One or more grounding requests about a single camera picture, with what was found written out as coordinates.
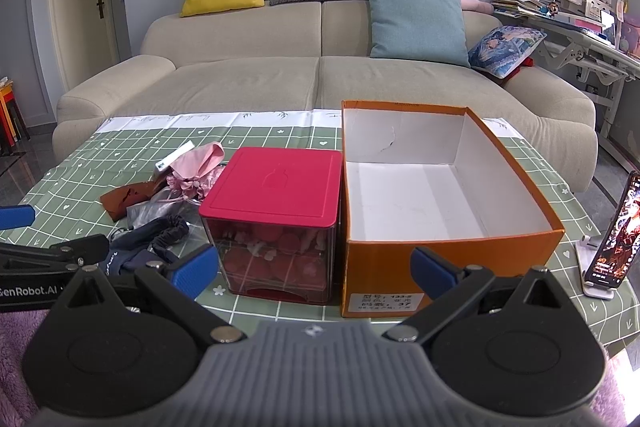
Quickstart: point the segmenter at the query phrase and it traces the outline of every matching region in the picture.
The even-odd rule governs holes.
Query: paper
[[[350,312],[415,312],[424,293],[352,293]]]

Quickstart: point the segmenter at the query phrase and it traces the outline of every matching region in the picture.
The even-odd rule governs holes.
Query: door handle
[[[98,10],[100,10],[100,19],[104,19],[104,2],[102,0],[98,0],[96,6],[98,7]]]

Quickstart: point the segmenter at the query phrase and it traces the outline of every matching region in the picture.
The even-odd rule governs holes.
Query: orange shoe box
[[[431,248],[501,277],[546,264],[562,222],[469,108],[343,102],[344,317],[402,317],[429,302],[410,256]]]

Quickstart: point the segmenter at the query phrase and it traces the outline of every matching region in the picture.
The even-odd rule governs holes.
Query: beige sofa
[[[467,46],[500,25],[465,12]],[[142,54],[97,74],[58,102],[60,161],[110,116],[340,108],[342,100],[468,106],[503,117],[569,183],[587,189],[598,143],[593,103],[541,68],[502,89],[466,68],[368,58],[368,3],[307,2],[154,22]]]

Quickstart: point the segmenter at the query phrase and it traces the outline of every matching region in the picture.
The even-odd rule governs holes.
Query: brown cloth
[[[153,195],[166,185],[166,174],[154,182],[140,182],[114,188],[100,196],[100,203],[113,219],[113,222],[127,216],[127,208],[132,204],[150,200]]]

